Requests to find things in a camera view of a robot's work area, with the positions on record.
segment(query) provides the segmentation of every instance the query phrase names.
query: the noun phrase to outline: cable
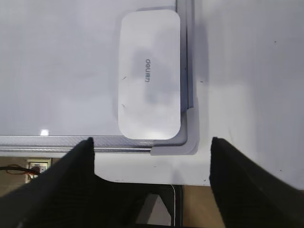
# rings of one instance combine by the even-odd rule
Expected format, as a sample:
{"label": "cable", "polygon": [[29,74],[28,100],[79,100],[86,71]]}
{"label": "cable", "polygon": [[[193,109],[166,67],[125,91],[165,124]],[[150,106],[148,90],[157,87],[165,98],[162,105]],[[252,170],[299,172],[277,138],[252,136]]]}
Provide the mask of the cable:
{"label": "cable", "polygon": [[37,172],[35,170],[26,169],[26,168],[23,168],[23,167],[3,166],[3,167],[0,167],[0,170],[17,170],[17,171],[24,172],[22,174],[27,174],[27,173],[34,174],[34,175],[39,175],[40,174],[40,172]]}

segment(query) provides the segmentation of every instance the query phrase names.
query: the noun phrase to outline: wooden floor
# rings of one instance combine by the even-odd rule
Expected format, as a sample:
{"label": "wooden floor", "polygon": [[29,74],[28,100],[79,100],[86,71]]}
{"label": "wooden floor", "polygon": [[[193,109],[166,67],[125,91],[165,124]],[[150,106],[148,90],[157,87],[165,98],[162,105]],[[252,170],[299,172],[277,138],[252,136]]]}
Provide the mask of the wooden floor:
{"label": "wooden floor", "polygon": [[224,228],[211,187],[184,186],[184,226]]}

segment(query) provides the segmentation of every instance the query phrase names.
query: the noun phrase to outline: whiteboard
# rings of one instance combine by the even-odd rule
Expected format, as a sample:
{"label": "whiteboard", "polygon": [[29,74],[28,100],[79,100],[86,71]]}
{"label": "whiteboard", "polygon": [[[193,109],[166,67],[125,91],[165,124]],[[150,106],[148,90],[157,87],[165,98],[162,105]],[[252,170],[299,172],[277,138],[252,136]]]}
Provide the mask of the whiteboard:
{"label": "whiteboard", "polygon": [[0,0],[0,135],[122,135],[121,19],[152,9],[175,1]]}

